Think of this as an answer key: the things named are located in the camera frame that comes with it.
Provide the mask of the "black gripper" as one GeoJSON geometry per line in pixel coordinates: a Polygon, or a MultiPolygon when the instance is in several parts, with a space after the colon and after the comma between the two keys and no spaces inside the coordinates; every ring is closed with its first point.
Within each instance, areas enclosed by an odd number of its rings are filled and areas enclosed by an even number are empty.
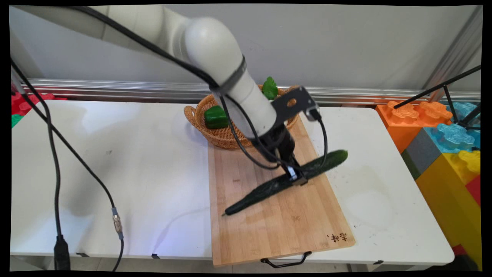
{"type": "Polygon", "coordinates": [[[282,161],[281,166],[292,185],[308,183],[308,178],[294,156],[294,139],[284,124],[272,128],[258,139],[251,138],[251,143],[267,161],[276,162],[273,156],[282,161]]]}

